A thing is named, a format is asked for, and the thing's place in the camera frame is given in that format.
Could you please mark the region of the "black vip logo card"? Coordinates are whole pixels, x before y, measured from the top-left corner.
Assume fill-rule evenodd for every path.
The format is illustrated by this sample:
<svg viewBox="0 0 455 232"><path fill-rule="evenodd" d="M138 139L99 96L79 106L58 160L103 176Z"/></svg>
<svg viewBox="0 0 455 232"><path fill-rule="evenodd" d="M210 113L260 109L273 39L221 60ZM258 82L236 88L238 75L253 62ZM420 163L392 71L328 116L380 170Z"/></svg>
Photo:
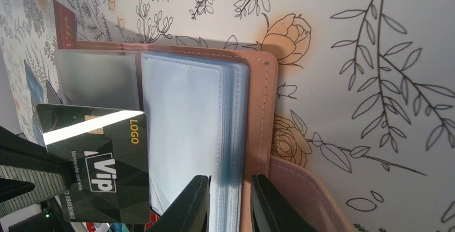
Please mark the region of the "black vip logo card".
<svg viewBox="0 0 455 232"><path fill-rule="evenodd" d="M144 112L57 104L36 110L49 155L71 174L59 196L67 221L150 221Z"/></svg>

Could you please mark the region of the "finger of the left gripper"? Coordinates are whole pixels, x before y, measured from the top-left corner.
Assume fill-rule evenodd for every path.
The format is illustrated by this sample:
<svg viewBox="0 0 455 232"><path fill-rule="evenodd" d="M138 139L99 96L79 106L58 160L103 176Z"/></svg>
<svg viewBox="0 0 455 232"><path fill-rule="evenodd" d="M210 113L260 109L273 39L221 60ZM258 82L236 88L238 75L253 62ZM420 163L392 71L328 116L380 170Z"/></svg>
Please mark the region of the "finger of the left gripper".
<svg viewBox="0 0 455 232"><path fill-rule="evenodd" d="M1 127L1 217L66 191L70 171L45 147Z"/></svg>

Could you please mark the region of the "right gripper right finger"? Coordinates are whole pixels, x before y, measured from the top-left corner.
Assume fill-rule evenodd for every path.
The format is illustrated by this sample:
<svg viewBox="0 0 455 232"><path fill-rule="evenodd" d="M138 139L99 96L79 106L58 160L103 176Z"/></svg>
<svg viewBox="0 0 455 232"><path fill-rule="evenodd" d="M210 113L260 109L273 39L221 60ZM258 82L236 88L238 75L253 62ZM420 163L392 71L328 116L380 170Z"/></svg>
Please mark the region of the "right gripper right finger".
<svg viewBox="0 0 455 232"><path fill-rule="evenodd" d="M251 178L251 223L254 232L316 232L263 174Z"/></svg>

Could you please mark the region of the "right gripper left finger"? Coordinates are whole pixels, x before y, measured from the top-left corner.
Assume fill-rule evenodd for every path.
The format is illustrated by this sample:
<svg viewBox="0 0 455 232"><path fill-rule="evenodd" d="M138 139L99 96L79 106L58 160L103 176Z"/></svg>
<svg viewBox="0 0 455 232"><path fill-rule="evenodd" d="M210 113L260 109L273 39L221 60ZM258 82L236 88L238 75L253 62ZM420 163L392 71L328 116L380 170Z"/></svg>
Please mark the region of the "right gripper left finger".
<svg viewBox="0 0 455 232"><path fill-rule="evenodd" d="M209 230L210 178L195 176L147 231Z"/></svg>

